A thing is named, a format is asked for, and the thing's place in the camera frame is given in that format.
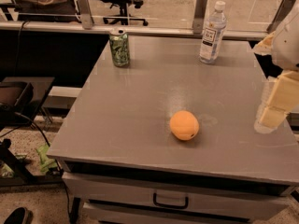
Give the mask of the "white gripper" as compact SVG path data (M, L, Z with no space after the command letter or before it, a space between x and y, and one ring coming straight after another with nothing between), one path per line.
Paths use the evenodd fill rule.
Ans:
M284 71L277 78L268 78L263 88L257 122L267 129L276 129L299 105L299 5L295 5L275 32L253 47L258 55L272 56L273 64Z

